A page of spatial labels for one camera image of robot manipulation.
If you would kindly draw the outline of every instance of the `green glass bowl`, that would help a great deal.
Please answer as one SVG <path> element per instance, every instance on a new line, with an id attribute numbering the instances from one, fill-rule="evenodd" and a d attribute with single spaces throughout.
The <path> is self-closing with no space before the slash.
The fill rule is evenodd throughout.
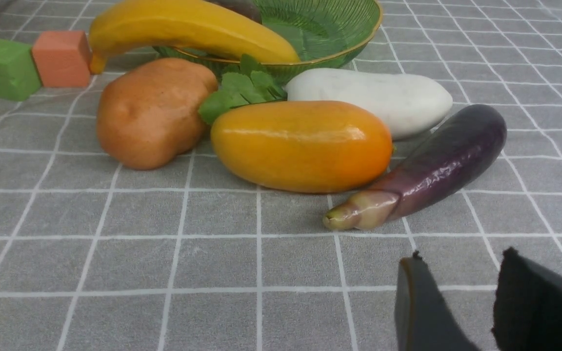
<path id="1" fill-rule="evenodd" d="M 301 62 L 264 64 L 279 84 L 317 67 L 339 68 L 356 58 L 374 38 L 383 19 L 377 0 L 254 0 L 264 26 L 284 37 Z M 217 77 L 237 60 L 211 56 L 193 49 L 153 47 L 160 57 L 182 58 L 202 64 Z"/>

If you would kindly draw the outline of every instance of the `yellow banana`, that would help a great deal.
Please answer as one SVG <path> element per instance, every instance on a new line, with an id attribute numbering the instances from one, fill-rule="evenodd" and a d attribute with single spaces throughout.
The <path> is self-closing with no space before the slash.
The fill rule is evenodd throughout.
<path id="1" fill-rule="evenodd" d="M 91 72 L 107 60 L 145 46 L 189 47 L 227 59 L 299 62 L 292 45 L 271 29 L 204 0 L 123 0 L 92 22 Z"/>

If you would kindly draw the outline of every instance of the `eggplant calyx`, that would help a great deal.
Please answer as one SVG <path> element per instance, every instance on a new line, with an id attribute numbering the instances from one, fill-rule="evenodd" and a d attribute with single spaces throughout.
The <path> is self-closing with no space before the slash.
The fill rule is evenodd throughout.
<path id="1" fill-rule="evenodd" d="M 330 209 L 322 224 L 331 231 L 359 229 L 367 231 L 383 225 L 396 209 L 400 196 L 387 191 L 366 189 Z"/>

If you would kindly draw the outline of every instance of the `cilantro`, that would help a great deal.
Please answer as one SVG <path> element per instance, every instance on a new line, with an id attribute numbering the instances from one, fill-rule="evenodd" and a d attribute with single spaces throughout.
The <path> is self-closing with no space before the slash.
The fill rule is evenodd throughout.
<path id="1" fill-rule="evenodd" d="M 230 109 L 248 104 L 284 100 L 286 91 L 250 55 L 243 54 L 240 66 L 228 66 L 221 74 L 221 88 L 210 94 L 199 107 L 201 119 L 212 124 Z"/>

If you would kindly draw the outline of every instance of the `fake fruit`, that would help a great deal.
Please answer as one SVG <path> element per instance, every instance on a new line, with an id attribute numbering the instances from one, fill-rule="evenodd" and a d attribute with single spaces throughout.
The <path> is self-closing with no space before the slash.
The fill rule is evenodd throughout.
<path id="1" fill-rule="evenodd" d="M 288 100 L 339 100 L 364 108 L 401 140 L 435 127 L 453 100 L 444 87 L 416 74 L 380 74 L 347 69 L 309 69 L 285 87 Z"/>
<path id="2" fill-rule="evenodd" d="M 337 193 L 381 175 L 392 157 L 386 125 L 339 101 L 277 101 L 222 114 L 214 151 L 236 176 L 295 193 Z"/>
<path id="3" fill-rule="evenodd" d="M 197 109 L 218 89 L 207 67 L 161 58 L 110 82 L 99 101 L 97 137 L 125 167 L 162 167 L 194 147 L 207 130 Z"/>
<path id="4" fill-rule="evenodd" d="M 206 0 L 212 4 L 216 4 L 226 9 L 230 9 L 235 13 L 239 13 L 246 18 L 254 20 L 261 24 L 261 13 L 253 0 Z"/>
<path id="5" fill-rule="evenodd" d="M 322 218 L 332 230 L 370 230 L 436 204 L 486 171 L 506 143 L 506 122 L 491 106 L 461 109 L 403 162 Z"/>
<path id="6" fill-rule="evenodd" d="M 103 72 L 111 56 L 144 46 L 175 46 L 239 60 L 299 62 L 292 45 L 271 29 L 202 0 L 123 0 L 92 22 L 91 72 Z"/>

